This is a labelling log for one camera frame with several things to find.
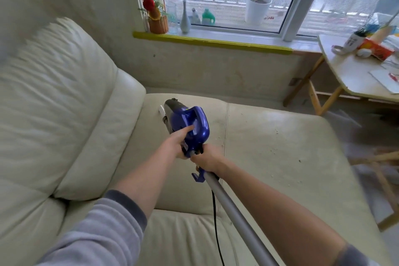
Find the blue vacuum cleaner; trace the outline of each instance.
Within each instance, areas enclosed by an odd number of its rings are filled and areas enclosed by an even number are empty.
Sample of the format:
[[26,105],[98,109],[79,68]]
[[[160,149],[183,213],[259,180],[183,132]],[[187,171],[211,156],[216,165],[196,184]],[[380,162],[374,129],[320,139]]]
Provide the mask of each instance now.
[[[199,154],[203,152],[202,144],[205,143],[209,137],[209,126],[205,113],[201,107],[195,106],[188,108],[178,102],[177,99],[172,98],[165,101],[163,107],[160,106],[159,112],[163,116],[162,121],[165,123],[169,133],[194,125],[194,129],[187,133],[187,136],[182,143],[182,151],[187,158],[190,158],[194,153]],[[261,239],[219,183],[219,177],[214,173],[203,170],[202,168],[199,168],[199,174],[192,173],[192,176],[196,182],[203,183],[206,181],[212,189],[213,219],[215,221],[216,241],[223,266],[224,262],[216,230],[215,196],[226,211],[227,216],[232,221],[259,266],[278,266],[276,260],[267,250]]]

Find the yellow sill trim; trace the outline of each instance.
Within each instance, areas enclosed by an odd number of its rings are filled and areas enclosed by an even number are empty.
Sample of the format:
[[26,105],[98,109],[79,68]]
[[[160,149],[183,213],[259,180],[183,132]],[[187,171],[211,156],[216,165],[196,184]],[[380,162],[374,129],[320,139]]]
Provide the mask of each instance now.
[[264,45],[254,43],[241,43],[223,40],[203,39],[195,37],[182,37],[176,35],[157,35],[147,32],[133,32],[133,37],[145,40],[166,41],[190,45],[198,45],[202,47],[228,48],[231,50],[248,50],[251,52],[273,53],[281,55],[291,55],[293,49],[287,47],[279,47],[275,45]]

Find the white leather sofa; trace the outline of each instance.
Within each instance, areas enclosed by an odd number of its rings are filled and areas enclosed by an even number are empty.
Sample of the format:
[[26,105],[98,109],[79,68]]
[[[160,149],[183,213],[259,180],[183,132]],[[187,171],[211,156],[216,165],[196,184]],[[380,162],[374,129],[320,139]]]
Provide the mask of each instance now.
[[[205,97],[146,95],[66,18],[40,30],[0,66],[0,97],[4,266],[33,265],[97,198],[150,156],[168,136],[158,107],[172,97],[204,109],[208,142],[223,147],[226,157],[309,208],[381,265],[391,264],[362,190],[321,117]],[[194,182],[193,171],[189,160],[176,160],[149,219],[138,265],[221,265],[211,191]],[[256,265],[219,205],[217,229],[226,265]]]

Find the sofa backrest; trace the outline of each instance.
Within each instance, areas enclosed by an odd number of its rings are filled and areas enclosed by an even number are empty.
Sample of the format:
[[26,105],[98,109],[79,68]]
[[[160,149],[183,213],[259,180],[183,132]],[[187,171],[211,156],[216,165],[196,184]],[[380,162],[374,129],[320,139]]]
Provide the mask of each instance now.
[[35,263],[58,234],[66,200],[102,195],[144,96],[67,18],[0,66],[2,264]]

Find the hand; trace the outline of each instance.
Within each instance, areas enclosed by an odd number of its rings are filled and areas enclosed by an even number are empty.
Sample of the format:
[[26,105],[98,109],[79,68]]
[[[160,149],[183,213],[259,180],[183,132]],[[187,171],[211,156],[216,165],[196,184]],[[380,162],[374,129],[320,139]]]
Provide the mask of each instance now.
[[167,145],[168,149],[170,149],[173,153],[175,153],[176,158],[188,159],[183,154],[182,142],[184,141],[184,138],[187,136],[187,133],[189,131],[192,131],[193,129],[194,125],[187,126],[174,133],[171,133],[170,136],[165,140],[164,145]]
[[220,148],[210,145],[203,144],[203,153],[199,155],[193,155],[190,160],[194,162],[198,167],[206,171],[211,171],[220,177],[222,167],[225,165],[225,158]]

